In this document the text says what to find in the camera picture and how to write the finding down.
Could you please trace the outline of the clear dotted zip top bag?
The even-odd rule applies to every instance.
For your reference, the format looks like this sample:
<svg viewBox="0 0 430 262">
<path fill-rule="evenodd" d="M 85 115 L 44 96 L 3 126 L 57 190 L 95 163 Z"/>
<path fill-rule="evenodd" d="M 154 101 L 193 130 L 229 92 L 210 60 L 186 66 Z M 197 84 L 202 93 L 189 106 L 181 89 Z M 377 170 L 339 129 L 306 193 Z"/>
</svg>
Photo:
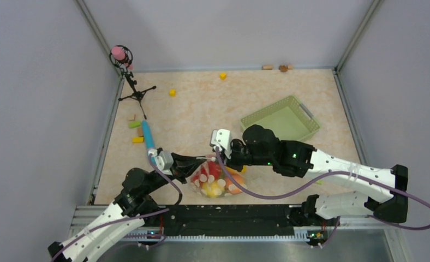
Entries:
<svg viewBox="0 0 430 262">
<path fill-rule="evenodd" d="M 204 196 L 203 194 L 202 194 L 202 192 L 201 192 L 201 186 L 197 186 L 196 184 L 194 184 L 194 183 L 192 183 L 191 181 L 190 181 L 190 178 L 191 178 L 191 176 L 189 177 L 189 184 L 190 184 L 190 187 L 195 191 L 195 192 L 197 192 L 199 195 L 201 195 L 201 196 L 203 196 L 203 197 L 206 197 L 206 196 Z M 229 179 L 229 177 L 226 175 L 226 173 L 222 170 L 222 174 L 221 174 L 221 176 L 220 176 L 220 178 L 219 178 L 219 180 L 224 180 L 225 181 L 225 183 L 226 183 L 226 185 L 225 185 L 225 194 L 224 194 L 224 196 L 223 197 L 228 197 L 228 196 L 231 196 L 231 195 L 238 195 L 238 194 L 241 194 L 241 193 L 243 193 L 243 190 L 241 189 L 241 188 L 239 188 L 238 186 L 236 186 L 233 182 L 232 182 L 232 180 L 230 180 Z"/>
</svg>

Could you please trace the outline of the orange mango toy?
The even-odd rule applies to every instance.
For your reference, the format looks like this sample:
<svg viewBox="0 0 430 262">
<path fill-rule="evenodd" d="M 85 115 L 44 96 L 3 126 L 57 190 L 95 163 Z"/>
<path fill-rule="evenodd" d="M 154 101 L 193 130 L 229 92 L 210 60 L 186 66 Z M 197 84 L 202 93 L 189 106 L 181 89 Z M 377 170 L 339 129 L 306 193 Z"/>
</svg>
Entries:
<svg viewBox="0 0 430 262">
<path fill-rule="evenodd" d="M 201 185 L 201 192 L 209 198 L 220 198 L 225 194 L 225 185 L 225 181 L 221 179 L 213 182 L 204 182 Z"/>
</svg>

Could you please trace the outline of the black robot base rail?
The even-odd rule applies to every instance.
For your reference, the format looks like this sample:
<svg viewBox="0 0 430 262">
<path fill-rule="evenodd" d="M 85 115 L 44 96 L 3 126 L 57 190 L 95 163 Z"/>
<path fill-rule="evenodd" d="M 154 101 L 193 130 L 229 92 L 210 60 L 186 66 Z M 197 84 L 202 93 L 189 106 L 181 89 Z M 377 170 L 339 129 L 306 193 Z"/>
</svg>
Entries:
<svg viewBox="0 0 430 262">
<path fill-rule="evenodd" d="M 300 241 L 324 244 L 340 222 L 316 215 L 301 205 L 178 205 L 145 219 L 150 238 L 175 241 Z"/>
</svg>

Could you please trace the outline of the red bell pepper toy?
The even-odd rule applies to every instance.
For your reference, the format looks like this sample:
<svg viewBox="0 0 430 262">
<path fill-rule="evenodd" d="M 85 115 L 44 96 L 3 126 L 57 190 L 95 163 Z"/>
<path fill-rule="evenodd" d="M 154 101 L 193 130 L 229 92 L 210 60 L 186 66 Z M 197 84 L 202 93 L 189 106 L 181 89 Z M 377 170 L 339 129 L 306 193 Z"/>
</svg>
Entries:
<svg viewBox="0 0 430 262">
<path fill-rule="evenodd" d="M 222 174 L 221 167 L 218 163 L 208 161 L 202 163 L 192 174 L 190 181 L 197 186 L 201 186 L 205 182 L 214 182 L 220 178 Z"/>
</svg>

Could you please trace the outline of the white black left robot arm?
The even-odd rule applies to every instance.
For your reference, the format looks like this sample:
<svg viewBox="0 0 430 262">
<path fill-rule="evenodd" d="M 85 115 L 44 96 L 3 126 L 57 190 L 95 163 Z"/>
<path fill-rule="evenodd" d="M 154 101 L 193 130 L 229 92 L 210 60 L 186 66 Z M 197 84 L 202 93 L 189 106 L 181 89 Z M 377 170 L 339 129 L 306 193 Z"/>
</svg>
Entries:
<svg viewBox="0 0 430 262">
<path fill-rule="evenodd" d="M 70 239 L 49 245 L 51 261 L 97 261 L 133 230 L 155 224 L 159 216 L 182 201 L 175 181 L 186 183 L 209 160 L 208 156 L 182 156 L 161 148 L 149 149 L 147 158 L 153 170 L 130 169 L 119 195 L 97 218 Z M 178 198 L 173 205 L 160 207 L 150 194 L 167 184 L 177 190 Z"/>
</svg>

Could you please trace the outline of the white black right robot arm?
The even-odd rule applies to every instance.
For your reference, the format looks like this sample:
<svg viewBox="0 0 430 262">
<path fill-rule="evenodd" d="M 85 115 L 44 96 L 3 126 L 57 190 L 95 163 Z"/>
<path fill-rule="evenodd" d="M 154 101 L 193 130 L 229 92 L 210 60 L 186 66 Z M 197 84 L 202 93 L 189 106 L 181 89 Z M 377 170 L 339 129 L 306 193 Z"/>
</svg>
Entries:
<svg viewBox="0 0 430 262">
<path fill-rule="evenodd" d="M 217 138 L 224 164 L 239 170 L 245 165 L 271 166 L 286 177 L 324 179 L 350 189 L 349 193 L 310 196 L 303 210 L 307 223 L 318 225 L 338 216 L 372 215 L 384 222 L 404 223 L 408 214 L 408 168 L 374 168 L 343 160 L 316 147 L 281 140 L 260 125 L 247 128 L 242 139 Z"/>
</svg>

